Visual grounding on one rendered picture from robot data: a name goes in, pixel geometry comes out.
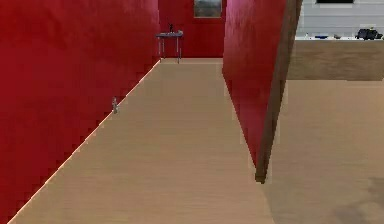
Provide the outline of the framed wall picture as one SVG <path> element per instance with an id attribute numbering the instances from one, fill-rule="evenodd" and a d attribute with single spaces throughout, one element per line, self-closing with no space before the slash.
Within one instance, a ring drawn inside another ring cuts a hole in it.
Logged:
<path id="1" fill-rule="evenodd" d="M 195 18 L 219 18 L 222 14 L 222 0 L 194 0 Z"/>

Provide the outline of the small grey side table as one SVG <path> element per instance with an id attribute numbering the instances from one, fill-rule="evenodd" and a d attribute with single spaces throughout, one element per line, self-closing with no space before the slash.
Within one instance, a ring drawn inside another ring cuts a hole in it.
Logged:
<path id="1" fill-rule="evenodd" d="M 158 40 L 158 55 L 160 59 L 165 59 L 165 39 L 166 38 L 175 38 L 176 39 L 176 59 L 177 63 L 180 63 L 181 60 L 181 47 L 180 39 L 183 37 L 183 32 L 179 30 L 178 32 L 164 32 L 158 33 L 155 35 Z"/>

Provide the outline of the black appliance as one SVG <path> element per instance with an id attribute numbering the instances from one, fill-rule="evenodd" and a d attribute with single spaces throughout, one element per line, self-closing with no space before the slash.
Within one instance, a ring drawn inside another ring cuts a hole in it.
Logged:
<path id="1" fill-rule="evenodd" d="M 363 40 L 376 40 L 381 39 L 383 35 L 379 33 L 376 29 L 360 29 L 355 36 L 356 39 Z"/>

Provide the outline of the brown wooden counter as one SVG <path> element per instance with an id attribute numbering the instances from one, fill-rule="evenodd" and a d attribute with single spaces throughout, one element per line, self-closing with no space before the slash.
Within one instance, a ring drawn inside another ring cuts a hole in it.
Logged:
<path id="1" fill-rule="evenodd" d="M 296 40 L 288 79 L 382 81 L 384 41 Z"/>

